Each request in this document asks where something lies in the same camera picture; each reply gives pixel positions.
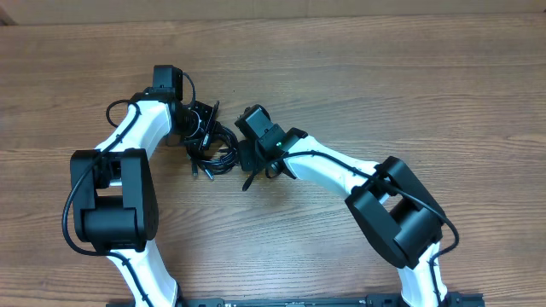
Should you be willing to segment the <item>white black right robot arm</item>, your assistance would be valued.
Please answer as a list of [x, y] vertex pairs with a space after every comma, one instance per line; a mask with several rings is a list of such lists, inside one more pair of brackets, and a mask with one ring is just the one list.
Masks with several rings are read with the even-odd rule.
[[397, 269], [403, 302], [449, 305], [439, 257], [457, 246], [440, 246], [442, 228], [454, 225], [401, 159], [390, 156], [378, 163], [352, 158], [303, 130], [284, 131], [260, 105], [247, 108], [235, 125], [244, 136], [242, 168], [251, 177], [285, 174], [344, 198], [369, 244]]

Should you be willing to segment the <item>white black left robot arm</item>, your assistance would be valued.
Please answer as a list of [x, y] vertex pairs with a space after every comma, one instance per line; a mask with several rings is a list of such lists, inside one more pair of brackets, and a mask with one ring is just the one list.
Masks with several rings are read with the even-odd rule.
[[179, 283], [167, 271], [154, 239], [159, 207], [149, 160], [169, 135], [194, 150], [210, 146], [218, 109], [196, 100], [183, 104], [187, 79], [175, 66], [155, 66], [152, 85], [124, 102], [127, 113], [114, 132], [70, 159], [63, 238], [79, 254], [112, 261], [134, 306], [183, 305]]

